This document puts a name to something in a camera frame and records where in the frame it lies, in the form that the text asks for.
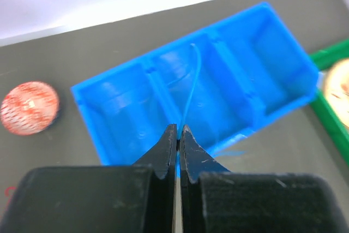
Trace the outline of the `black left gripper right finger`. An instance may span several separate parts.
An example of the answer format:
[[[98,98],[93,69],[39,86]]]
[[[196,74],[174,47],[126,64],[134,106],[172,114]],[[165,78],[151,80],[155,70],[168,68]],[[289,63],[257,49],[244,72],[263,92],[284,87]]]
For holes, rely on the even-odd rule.
[[[180,177],[188,183],[197,183],[203,172],[230,172],[218,163],[201,147],[188,125],[185,125],[180,137]]]

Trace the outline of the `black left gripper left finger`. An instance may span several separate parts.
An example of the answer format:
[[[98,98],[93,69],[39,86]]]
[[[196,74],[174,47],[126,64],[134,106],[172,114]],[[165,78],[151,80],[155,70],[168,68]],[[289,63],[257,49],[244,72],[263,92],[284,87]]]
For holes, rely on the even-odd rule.
[[[151,167],[156,176],[174,180],[177,159],[177,126],[169,124],[159,141],[141,156],[133,166]]]

